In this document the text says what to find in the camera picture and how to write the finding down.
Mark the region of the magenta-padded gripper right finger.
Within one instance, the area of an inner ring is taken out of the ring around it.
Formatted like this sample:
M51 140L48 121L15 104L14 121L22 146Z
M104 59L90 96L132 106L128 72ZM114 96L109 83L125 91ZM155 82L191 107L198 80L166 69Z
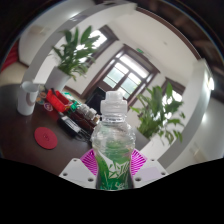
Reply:
M157 160L148 159L137 149L131 155L130 173L134 188L143 187L168 175Z

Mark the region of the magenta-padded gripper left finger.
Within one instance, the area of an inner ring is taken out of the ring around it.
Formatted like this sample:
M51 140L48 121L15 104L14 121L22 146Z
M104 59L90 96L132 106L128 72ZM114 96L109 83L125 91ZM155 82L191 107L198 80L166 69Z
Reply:
M60 177L84 188L95 188L98 165L90 149L80 159L73 158L60 173Z

